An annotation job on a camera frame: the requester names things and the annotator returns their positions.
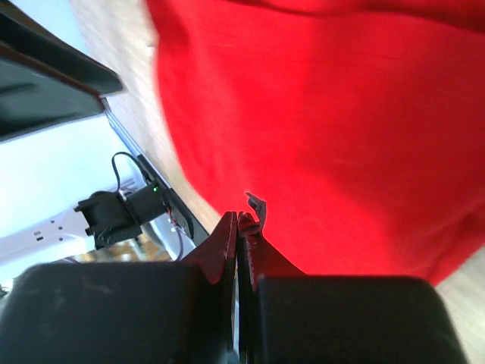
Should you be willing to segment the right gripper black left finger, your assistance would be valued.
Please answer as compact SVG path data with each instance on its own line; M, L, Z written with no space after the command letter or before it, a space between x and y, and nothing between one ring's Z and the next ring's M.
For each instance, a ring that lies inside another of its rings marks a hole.
M225 363L237 215L178 262L49 263L1 314L3 363Z

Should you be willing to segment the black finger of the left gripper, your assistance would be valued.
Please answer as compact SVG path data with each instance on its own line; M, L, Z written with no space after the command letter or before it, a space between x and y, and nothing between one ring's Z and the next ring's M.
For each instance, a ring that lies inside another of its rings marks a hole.
M11 47L1 45L1 141L105 110L98 93Z
M1 12L1 41L15 51L86 84L101 95L123 89L119 76L113 70L60 40L22 11Z

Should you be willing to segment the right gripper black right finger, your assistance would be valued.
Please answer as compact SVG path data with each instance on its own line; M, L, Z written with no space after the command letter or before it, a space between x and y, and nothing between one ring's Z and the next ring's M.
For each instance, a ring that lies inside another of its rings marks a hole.
M266 203L238 217L242 363L462 363L439 294L403 276L306 275L263 235Z

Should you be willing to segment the red t shirt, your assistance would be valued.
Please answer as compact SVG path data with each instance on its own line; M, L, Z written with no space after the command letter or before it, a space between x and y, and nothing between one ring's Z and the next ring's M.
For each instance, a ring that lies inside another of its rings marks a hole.
M482 1L150 1L180 166L317 275L437 284L484 243Z

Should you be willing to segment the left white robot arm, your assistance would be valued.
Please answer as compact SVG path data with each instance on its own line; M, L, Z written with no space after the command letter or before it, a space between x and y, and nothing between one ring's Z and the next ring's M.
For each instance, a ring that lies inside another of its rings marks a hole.
M1 3L1 139L98 115L122 90L115 72L61 41L9 1ZM98 191L73 208L5 238L1 267L51 262L136 237L164 214L166 187L141 170L144 186Z

